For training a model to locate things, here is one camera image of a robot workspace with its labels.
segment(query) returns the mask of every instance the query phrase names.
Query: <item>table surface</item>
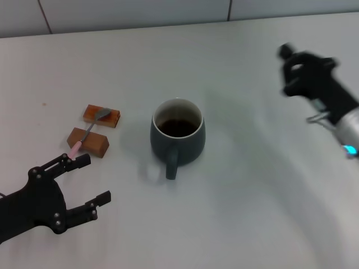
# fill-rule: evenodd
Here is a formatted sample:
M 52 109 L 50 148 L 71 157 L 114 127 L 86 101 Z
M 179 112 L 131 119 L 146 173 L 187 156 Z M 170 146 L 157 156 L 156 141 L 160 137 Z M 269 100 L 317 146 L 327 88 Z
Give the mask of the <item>table surface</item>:
M 110 190 L 97 221 L 38 227 L 0 245 L 2 268 L 358 268 L 359 164 L 315 112 L 286 99 L 277 49 L 342 63 L 359 97 L 359 13 L 0 40 L 0 192 L 68 152 L 88 104 L 121 111 L 95 126 L 103 159 L 57 179 L 68 208 Z M 182 97 L 206 119 L 202 155 L 164 178 L 151 153 L 155 108 Z

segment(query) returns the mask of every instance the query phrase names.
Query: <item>mug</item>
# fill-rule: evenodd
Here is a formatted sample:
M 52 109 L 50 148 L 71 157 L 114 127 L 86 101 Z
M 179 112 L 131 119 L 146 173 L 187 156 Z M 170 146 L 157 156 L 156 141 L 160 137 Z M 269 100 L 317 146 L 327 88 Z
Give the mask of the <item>mug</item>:
M 192 102 L 175 98 L 163 102 L 152 116 L 151 146 L 166 163 L 166 178 L 175 179 L 177 167 L 202 153 L 206 141 L 204 118 Z

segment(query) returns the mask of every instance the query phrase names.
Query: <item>coffee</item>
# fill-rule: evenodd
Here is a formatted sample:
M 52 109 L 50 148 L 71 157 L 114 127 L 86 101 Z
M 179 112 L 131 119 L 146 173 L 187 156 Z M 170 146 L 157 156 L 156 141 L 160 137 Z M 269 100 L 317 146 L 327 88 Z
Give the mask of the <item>coffee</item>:
M 161 132 L 172 137 L 184 137 L 193 134 L 198 126 L 186 120 L 170 119 L 158 126 Z

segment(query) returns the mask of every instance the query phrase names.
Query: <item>silver spoon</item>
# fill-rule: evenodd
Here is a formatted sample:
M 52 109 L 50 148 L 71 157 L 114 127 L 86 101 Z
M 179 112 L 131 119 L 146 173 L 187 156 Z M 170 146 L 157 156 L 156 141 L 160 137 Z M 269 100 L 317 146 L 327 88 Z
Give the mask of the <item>silver spoon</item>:
M 104 118 L 104 117 L 109 116 L 110 113 L 111 113 L 111 110 L 110 110 L 109 108 L 103 108 L 103 109 L 101 109 L 101 110 L 99 110 L 99 111 L 96 112 L 96 114 L 95 114 L 95 121 L 94 121 L 94 122 L 91 124 L 91 126 L 86 130 L 85 135 L 83 136 L 83 138 L 82 138 L 80 141 L 77 141 L 76 144 L 74 144 L 74 146 L 72 147 L 70 153 L 68 154 L 68 157 L 69 157 L 70 159 L 72 159 L 72 158 L 76 155 L 76 153 L 79 151 L 79 149 L 80 149 L 82 143 L 83 143 L 83 142 L 85 141 L 85 139 L 87 138 L 88 134 L 90 133 L 90 131 L 91 131 L 92 127 L 95 125 L 95 123 L 96 123 L 98 120 L 100 120 L 100 119 L 102 119 L 102 118 Z

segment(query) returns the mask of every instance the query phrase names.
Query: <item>orange wooden block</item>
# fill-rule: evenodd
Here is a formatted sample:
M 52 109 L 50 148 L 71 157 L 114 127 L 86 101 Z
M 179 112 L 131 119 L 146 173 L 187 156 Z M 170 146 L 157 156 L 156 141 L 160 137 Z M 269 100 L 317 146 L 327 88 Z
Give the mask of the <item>orange wooden block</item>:
M 67 143 L 72 148 L 77 141 L 80 141 L 85 134 L 85 130 L 74 128 L 67 138 Z M 106 136 L 98 133 L 90 132 L 84 143 L 80 147 L 81 150 L 86 150 L 97 157 L 103 158 L 105 155 L 109 143 Z
M 88 107 L 85 110 L 84 116 L 83 116 L 84 121 L 90 122 L 90 123 L 94 122 L 95 114 L 100 109 L 103 109 L 103 108 L 101 106 L 88 105 Z M 121 116 L 121 114 L 118 110 L 111 109 L 110 115 L 107 117 L 104 117 L 103 119 L 98 120 L 96 122 L 96 124 L 115 128 L 120 116 Z

